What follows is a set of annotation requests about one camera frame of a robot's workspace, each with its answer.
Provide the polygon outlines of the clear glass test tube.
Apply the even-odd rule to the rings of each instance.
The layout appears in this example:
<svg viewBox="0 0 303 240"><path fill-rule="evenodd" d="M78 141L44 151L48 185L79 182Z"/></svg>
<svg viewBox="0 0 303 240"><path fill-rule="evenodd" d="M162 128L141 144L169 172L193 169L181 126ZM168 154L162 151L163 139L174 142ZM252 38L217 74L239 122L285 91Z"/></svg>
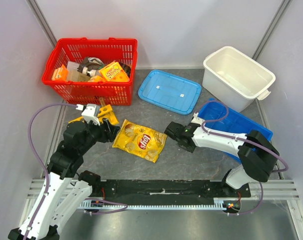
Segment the clear glass test tube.
<svg viewBox="0 0 303 240"><path fill-rule="evenodd" d="M105 103L105 100L104 100L103 97L100 97L100 98L99 98L99 102L100 102L100 105L101 105L102 107L105 107L105 106L106 106L106 103Z"/></svg>

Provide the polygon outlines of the light blue plastic lid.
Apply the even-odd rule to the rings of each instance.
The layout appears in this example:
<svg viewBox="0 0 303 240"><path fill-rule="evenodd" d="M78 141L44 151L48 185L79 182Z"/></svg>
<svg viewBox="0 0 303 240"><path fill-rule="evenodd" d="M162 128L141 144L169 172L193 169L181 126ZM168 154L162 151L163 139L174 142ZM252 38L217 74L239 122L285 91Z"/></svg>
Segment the light blue plastic lid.
<svg viewBox="0 0 303 240"><path fill-rule="evenodd" d="M155 106L189 115L200 97L199 83L161 70L152 70L142 82L138 96Z"/></svg>

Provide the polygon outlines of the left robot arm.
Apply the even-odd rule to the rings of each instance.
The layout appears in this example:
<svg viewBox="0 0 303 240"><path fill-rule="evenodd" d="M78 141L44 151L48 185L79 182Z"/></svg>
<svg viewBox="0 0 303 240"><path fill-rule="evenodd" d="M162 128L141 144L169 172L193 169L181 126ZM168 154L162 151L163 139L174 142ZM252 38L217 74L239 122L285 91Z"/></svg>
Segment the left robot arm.
<svg viewBox="0 0 303 240"><path fill-rule="evenodd" d="M74 121L67 125L63 140L47 165L49 179L29 216L19 227L12 229L10 240L58 240L64 226L89 196L97 196L102 190L101 177L88 170L79 175L78 181L65 199L61 199L65 189L71 185L79 167L84 162L84 154L97 142L112 143L119 126L108 119L101 124Z"/></svg>

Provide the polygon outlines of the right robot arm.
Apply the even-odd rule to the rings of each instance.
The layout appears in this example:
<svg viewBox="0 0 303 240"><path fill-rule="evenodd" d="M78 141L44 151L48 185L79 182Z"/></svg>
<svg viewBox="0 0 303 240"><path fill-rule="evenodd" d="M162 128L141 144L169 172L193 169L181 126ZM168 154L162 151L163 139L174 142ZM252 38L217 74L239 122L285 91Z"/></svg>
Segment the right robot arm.
<svg viewBox="0 0 303 240"><path fill-rule="evenodd" d="M190 153L197 147L210 148L240 159L241 165L227 172L220 184L221 193L226 197L232 197L249 182L266 183L279 156L274 146L257 130L229 133L210 129L203 123L191 122L184 126L172 121L164 133Z"/></svg>

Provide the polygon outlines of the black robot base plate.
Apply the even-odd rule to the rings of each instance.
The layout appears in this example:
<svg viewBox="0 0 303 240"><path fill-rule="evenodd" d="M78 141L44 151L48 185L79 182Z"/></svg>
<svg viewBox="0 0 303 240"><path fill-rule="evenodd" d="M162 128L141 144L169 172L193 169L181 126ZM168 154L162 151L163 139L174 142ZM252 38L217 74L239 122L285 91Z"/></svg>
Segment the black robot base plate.
<svg viewBox="0 0 303 240"><path fill-rule="evenodd" d="M89 196L130 205L209 205L214 198L249 198L251 192L248 184L235 190L210 180L108 179L93 187Z"/></svg>

